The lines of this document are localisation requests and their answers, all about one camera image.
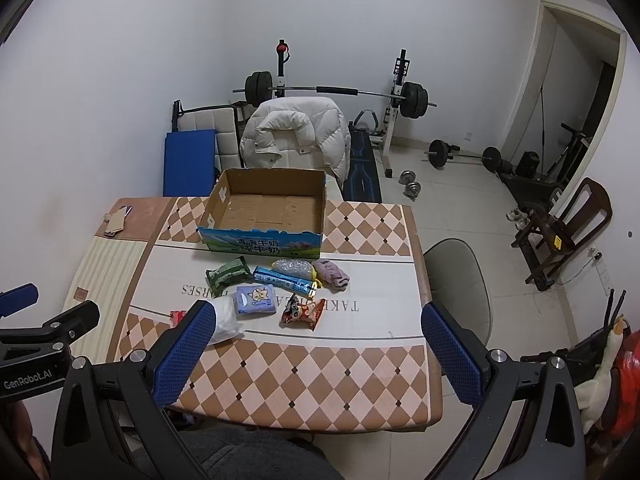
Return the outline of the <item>white plastic bag pack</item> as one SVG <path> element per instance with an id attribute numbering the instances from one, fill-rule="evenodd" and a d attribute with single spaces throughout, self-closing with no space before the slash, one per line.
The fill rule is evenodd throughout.
<path id="1" fill-rule="evenodd" d="M 210 298 L 209 303 L 214 307 L 216 314 L 215 330 L 209 339 L 210 344 L 220 344 L 244 334 L 243 325 L 236 317 L 236 307 L 232 296 L 224 295 Z"/>

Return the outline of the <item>blue cartoon tissue pack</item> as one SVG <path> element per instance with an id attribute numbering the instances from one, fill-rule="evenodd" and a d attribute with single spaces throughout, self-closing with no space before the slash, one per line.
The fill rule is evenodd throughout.
<path id="1" fill-rule="evenodd" d="M 273 314 L 277 312 L 277 299 L 270 284 L 239 285 L 234 293 L 239 315 Z"/>

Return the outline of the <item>green snack packet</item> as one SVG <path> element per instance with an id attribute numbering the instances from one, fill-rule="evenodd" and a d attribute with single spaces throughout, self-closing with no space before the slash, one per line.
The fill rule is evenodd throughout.
<path id="1" fill-rule="evenodd" d="M 232 285 L 250 283 L 254 280 L 253 272 L 243 256 L 239 256 L 215 270 L 206 270 L 205 278 L 213 297 L 221 296 Z"/>

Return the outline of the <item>orange red snack packet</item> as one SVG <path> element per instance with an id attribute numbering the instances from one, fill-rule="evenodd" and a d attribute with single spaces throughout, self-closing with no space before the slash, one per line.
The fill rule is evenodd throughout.
<path id="1" fill-rule="evenodd" d="M 326 310 L 326 300 L 324 298 L 318 300 L 303 300 L 293 294 L 285 304 L 281 316 L 281 323 L 284 325 L 303 323 L 310 330 L 314 330 L 324 310 Z"/>

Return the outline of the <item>purple cloth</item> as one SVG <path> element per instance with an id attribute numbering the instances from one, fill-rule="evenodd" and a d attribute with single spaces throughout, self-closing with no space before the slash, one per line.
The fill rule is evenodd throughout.
<path id="1" fill-rule="evenodd" d="M 312 266 L 316 270 L 318 279 L 326 288 L 334 292 L 344 292 L 348 287 L 350 278 L 336 263 L 320 259 L 315 261 Z"/>

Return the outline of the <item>cardboard scrap piece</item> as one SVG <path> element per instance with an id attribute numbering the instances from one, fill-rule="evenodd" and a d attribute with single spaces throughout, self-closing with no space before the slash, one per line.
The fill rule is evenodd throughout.
<path id="1" fill-rule="evenodd" d="M 106 226 L 103 231 L 103 235 L 108 238 L 113 238 L 125 229 L 126 219 L 132 211 L 131 206 L 121 206 L 112 214 L 106 214 L 103 221 Z"/>

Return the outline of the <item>plush goose toy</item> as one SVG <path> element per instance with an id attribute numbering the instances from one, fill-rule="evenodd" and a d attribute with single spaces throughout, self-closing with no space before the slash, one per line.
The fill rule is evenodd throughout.
<path id="1" fill-rule="evenodd" d="M 592 379 L 574 389 L 577 400 L 582 432 L 588 434 L 591 427 L 601 418 L 611 393 L 611 370 L 617 353 L 624 340 L 624 329 L 628 327 L 626 318 L 620 316 L 608 333 L 602 362 Z"/>

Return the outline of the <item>dark wooden chair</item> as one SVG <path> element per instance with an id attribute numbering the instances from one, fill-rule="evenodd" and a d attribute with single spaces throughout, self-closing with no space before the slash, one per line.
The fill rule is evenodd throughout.
<path id="1" fill-rule="evenodd" d="M 529 268 L 527 285 L 545 292 L 568 260 L 587 248 L 610 224 L 613 207 L 605 187 L 591 179 L 580 182 L 558 216 L 533 210 L 518 231 L 518 248 Z"/>

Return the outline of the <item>long blue snack packet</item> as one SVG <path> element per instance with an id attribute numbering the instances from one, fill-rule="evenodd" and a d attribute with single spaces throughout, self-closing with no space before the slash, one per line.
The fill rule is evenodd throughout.
<path id="1" fill-rule="evenodd" d="M 256 266 L 253 278 L 257 283 L 280 287 L 307 299 L 311 299 L 317 291 L 317 283 L 315 281 L 296 278 L 296 276 L 273 271 L 263 266 Z"/>

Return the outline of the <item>red plastic bag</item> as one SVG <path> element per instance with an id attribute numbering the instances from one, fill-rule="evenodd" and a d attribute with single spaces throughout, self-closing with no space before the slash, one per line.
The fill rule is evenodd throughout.
<path id="1" fill-rule="evenodd" d="M 611 391 L 601 417 L 613 439 L 626 438 L 639 425 L 639 332 L 625 336 L 611 370 Z"/>

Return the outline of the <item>chrome dumbbell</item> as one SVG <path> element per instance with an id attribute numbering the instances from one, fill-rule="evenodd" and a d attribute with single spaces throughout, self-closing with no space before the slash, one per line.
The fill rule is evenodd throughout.
<path id="1" fill-rule="evenodd" d="M 404 187 L 404 195 L 410 200 L 416 200 L 421 193 L 421 185 L 416 180 L 416 173 L 412 170 L 404 170 L 398 179 L 398 182 Z"/>

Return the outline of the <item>open cardboard box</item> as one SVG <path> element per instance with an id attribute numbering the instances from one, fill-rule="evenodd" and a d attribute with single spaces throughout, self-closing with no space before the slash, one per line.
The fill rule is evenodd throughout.
<path id="1" fill-rule="evenodd" d="M 209 195 L 198 234 L 212 252 L 317 259 L 325 209 L 320 170 L 229 169 Z"/>

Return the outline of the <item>barbell on floor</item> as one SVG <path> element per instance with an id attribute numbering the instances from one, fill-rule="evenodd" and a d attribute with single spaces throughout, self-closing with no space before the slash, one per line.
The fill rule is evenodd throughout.
<path id="1" fill-rule="evenodd" d="M 496 172 L 502 163 L 500 151 L 493 146 L 488 146 L 479 155 L 464 152 L 459 145 L 449 144 L 443 140 L 433 140 L 428 144 L 425 155 L 427 161 L 435 169 L 444 168 L 448 162 L 460 162 L 462 159 L 469 159 L 480 162 L 490 172 Z"/>

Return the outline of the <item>white padded chair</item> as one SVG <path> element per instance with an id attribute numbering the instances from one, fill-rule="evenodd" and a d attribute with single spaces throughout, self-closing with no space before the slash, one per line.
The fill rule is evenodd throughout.
<path id="1" fill-rule="evenodd" d="M 171 131 L 213 130 L 215 167 L 223 172 L 243 168 L 240 152 L 240 109 L 232 104 L 184 108 L 180 100 L 171 107 Z"/>

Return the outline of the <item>white puffer jacket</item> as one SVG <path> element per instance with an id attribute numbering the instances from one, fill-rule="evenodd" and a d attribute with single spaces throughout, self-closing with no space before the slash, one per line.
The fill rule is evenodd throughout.
<path id="1" fill-rule="evenodd" d="M 323 170 L 343 185 L 352 137 L 343 112 L 330 98 L 291 96 L 260 104 L 240 141 L 250 168 Z"/>

